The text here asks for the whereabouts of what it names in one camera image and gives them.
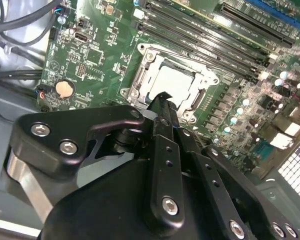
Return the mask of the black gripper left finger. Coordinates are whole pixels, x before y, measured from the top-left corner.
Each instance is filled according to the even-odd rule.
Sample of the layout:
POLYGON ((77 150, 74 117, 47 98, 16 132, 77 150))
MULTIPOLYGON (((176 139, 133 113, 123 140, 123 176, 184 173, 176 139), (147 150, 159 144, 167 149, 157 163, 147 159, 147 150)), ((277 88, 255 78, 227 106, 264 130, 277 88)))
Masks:
POLYGON ((24 115, 13 126, 7 173, 45 224, 60 200, 129 161, 181 170, 168 102, 167 93, 155 97, 152 119, 128 105, 24 115))

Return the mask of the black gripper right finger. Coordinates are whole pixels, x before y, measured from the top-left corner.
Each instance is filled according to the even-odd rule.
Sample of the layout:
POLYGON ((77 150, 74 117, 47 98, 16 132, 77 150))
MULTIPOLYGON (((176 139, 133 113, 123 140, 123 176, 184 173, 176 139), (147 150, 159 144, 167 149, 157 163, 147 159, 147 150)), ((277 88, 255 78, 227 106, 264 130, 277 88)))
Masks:
POLYGON ((174 135, 185 165, 203 186, 215 219, 217 240, 300 240, 300 229, 273 201, 238 171, 213 145, 199 149, 179 125, 177 108, 168 102, 174 135))

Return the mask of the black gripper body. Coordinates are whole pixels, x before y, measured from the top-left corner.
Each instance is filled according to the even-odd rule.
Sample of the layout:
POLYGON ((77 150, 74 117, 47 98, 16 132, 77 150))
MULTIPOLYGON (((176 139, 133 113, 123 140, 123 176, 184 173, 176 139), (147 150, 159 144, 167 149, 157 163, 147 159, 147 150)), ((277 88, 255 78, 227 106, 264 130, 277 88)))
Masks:
POLYGON ((202 184, 179 163, 131 160, 60 200, 42 240, 222 240, 202 184))

